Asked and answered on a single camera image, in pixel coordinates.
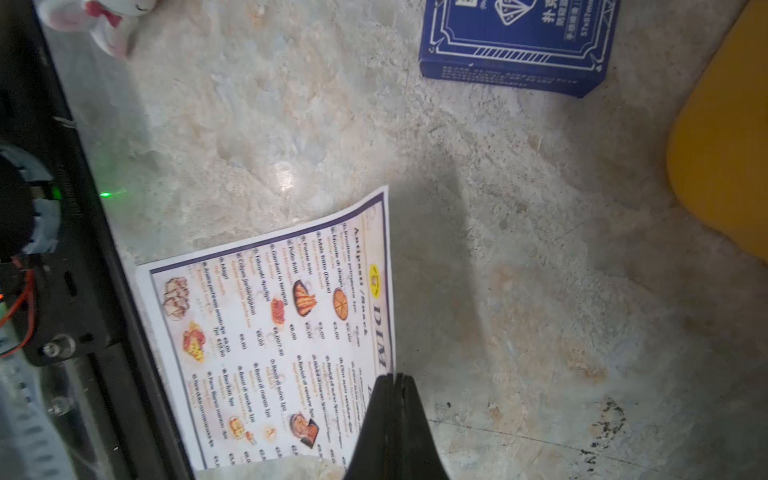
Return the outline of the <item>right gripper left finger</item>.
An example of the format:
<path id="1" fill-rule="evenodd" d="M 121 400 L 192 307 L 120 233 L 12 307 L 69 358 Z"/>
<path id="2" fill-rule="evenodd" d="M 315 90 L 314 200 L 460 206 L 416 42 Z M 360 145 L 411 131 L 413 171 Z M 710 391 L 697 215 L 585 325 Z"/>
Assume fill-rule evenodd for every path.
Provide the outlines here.
<path id="1" fill-rule="evenodd" d="M 394 377 L 391 374 L 379 376 L 344 480 L 393 478 L 395 407 Z"/>

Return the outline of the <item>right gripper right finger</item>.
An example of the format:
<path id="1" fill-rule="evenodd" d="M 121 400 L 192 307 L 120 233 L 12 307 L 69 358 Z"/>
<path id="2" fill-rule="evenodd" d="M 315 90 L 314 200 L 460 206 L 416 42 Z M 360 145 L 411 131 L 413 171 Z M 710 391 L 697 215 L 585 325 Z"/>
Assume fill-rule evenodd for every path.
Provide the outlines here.
<path id="1" fill-rule="evenodd" d="M 448 479 L 412 377 L 397 375 L 395 401 L 395 478 Z"/>

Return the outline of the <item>dim sum menu sheet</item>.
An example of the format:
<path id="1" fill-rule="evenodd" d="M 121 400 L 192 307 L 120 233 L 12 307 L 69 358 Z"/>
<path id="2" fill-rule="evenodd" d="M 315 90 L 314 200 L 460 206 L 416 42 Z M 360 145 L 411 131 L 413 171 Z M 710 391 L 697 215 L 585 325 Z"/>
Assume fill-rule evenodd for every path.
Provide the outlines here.
<path id="1" fill-rule="evenodd" d="M 389 192 L 304 225 L 138 267 L 189 462 L 347 467 L 395 369 Z"/>

